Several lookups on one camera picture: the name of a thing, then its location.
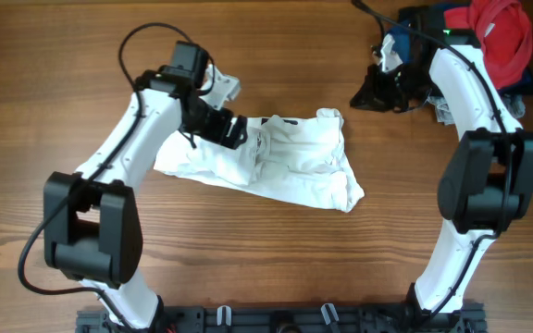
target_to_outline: wooden table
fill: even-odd
[[[372,3],[395,15],[420,1]],[[525,7],[533,19],[533,1]],[[46,178],[73,171],[123,114],[130,89],[118,45],[149,21],[181,27],[241,79],[230,105],[237,114],[313,117],[319,107],[339,108],[366,190],[344,214],[151,172],[138,197],[141,268],[166,304],[401,301],[439,235],[436,189],[457,137],[430,109],[349,108],[379,38],[372,18],[347,1],[0,6],[0,332],[71,332],[76,311],[99,308],[92,295],[24,290],[16,264],[42,218]],[[166,63],[175,40],[159,29],[138,35],[126,54],[130,72]],[[522,122],[533,130],[533,97],[525,102]],[[41,241],[28,270],[40,286],[74,285],[46,267]],[[485,255],[466,297],[486,304],[490,332],[533,332],[533,201]]]

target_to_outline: crumpled white fabric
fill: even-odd
[[[314,208],[351,211],[365,196],[344,152],[344,120],[336,109],[310,119],[248,118],[237,150],[180,133],[160,148],[154,169],[170,176]]]

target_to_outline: robotic arm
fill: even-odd
[[[209,93],[199,96],[197,88],[201,87],[205,68],[205,50],[178,42],[169,66],[148,70],[137,79],[140,90],[133,93],[125,115],[96,153],[72,175],[54,173],[44,187],[44,215],[48,216],[98,172],[130,130],[141,98],[143,114],[130,139],[76,202],[68,204],[44,229],[46,263],[84,287],[103,290],[112,305],[101,302],[116,325],[128,323],[133,329],[161,325],[161,298],[147,287],[137,269],[143,235],[134,193],[162,143],[177,130],[231,149],[246,141],[246,118],[240,116],[232,124],[233,114],[223,108],[226,101],[236,98],[240,82],[210,65],[206,70],[208,80],[201,89]],[[100,210],[99,224],[78,219],[77,212],[91,208]]]
[[[478,71],[489,83],[490,92],[502,112],[502,121],[511,141],[515,162],[533,165],[533,133],[525,133],[520,123],[506,111],[484,67],[482,51],[469,44],[453,45],[477,65]],[[502,130],[493,116],[487,92],[468,66],[447,49],[436,52],[429,76],[448,102],[455,120],[460,147],[446,170],[438,190],[440,211],[444,216],[440,238],[423,275],[416,281],[415,295],[421,309],[451,314],[463,306],[465,288],[474,274],[482,255],[504,231],[499,226],[505,175],[490,174],[490,165],[497,159],[504,164]],[[517,185],[509,195],[507,214],[509,222],[520,218],[527,210],[533,192],[533,167],[519,173],[515,167]],[[473,251],[475,242],[486,238]],[[458,279],[459,287],[450,292]]]

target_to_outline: red cloth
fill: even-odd
[[[522,79],[532,57],[532,22],[517,0],[473,0],[445,12],[449,29],[473,29],[482,44],[485,67],[497,89]],[[489,25],[495,26],[487,37]]]

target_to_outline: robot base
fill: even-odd
[[[483,304],[465,304],[454,314],[438,314],[420,328],[410,327],[412,307],[406,303],[366,304],[335,308],[219,309],[165,307],[170,333],[486,333]],[[122,330],[108,312],[78,312],[76,333],[111,333]]]

